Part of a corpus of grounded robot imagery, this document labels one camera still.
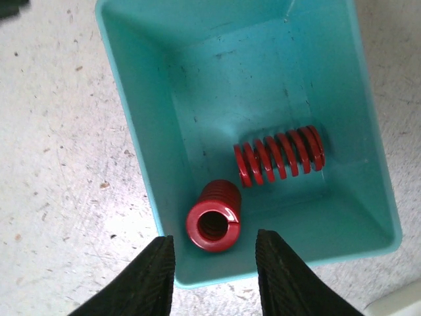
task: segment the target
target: coil spring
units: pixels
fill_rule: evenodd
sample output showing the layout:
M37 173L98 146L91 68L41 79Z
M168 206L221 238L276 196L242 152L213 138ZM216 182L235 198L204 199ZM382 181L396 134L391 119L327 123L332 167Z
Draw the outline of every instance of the coil spring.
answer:
M252 178L258 185L263 185L263 173L266 172L269 182L275 181L274 169L278 169L281 179L287 177L285 164L289 165L292 176L298 176L300 164L305 174L311 169L320 171L326 161L322 138L312 125L278 133L274 137L266 136L264 143L254 140L255 148L250 143L234 146L239 176L244 187L253 186Z
M186 229L196 246L225 251L233 246L241 230L241 193L227 180L214 180L203 189L186 219Z

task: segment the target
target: plastic bin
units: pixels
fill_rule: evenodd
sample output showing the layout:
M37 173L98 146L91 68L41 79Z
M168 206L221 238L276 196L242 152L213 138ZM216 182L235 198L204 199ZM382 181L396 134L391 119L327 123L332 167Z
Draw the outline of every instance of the plastic bin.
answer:
M100 0L99 28L176 285L256 275L255 240L281 234L310 265L396 250L401 227L351 0ZM326 166L241 189L223 253L186 234L211 180L240 181L233 145L306 124Z

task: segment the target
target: spring coil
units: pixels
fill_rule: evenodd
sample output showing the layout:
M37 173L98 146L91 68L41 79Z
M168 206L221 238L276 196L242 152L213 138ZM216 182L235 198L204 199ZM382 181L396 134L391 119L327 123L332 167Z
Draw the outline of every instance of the spring coil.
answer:
M253 186L252 178L258 185L264 184L265 171L269 182L275 181L274 169L278 169L281 179L287 178L285 165L289 165L292 176L298 176L300 164L305 174L311 169L320 171L326 160L324 156L322 138L312 125L288 130L285 134L278 133L274 137L266 136L264 142L253 141L234 146L239 176L244 187Z

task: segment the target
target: speckled gray floor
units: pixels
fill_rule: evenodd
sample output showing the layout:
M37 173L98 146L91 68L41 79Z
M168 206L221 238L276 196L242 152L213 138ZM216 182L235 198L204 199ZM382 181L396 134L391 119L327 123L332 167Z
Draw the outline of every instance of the speckled gray floor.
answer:
M35 0L0 25L2 315L66 315L157 235L94 4ZM404 238L315 271L363 309L421 277L421 2L357 7ZM172 314L261 315L257 280L176 289Z

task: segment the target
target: scratch mark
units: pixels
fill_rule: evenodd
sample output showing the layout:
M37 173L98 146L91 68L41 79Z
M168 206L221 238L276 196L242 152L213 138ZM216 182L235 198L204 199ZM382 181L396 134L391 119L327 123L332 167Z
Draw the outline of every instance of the scratch mark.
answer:
M215 26L214 28L210 28L209 30L210 30L210 31L212 31L212 30L214 30L215 28L221 28L221 27L223 27L223 26L227 26L227 25L230 25L230 24L232 24L232 22L223 23L223 24L220 24L220 25L218 25L218 26Z
M293 0L288 8L286 16L289 16L290 12L292 11L296 0Z
M412 100L401 99L401 98L399 98L398 100L403 101L403 102L407 102L407 105L409 105L409 104L417 104L417 105L421 104L421 101L412 101Z
M99 254L94 255L94 254L92 254L92 253L88 253L88 252L85 252L85 255L90 255L90 256L92 256L92 257L96 257L96 258L99 258L99 259L107 259L107 260L116 260L116 261L123 261L123 262L131 262L130 260L126 260L126 259L121 259L121 258L111 258L111 257L107 257L107 256L104 256L104 255L99 255Z
M233 51L227 51L227 52L225 52L225 53L219 53L219 54L216 54L215 55L215 57L217 58L217 59L221 59L223 56L225 56L225 55L231 55L231 54L234 54L235 53L235 51L236 51L236 49L234 49Z

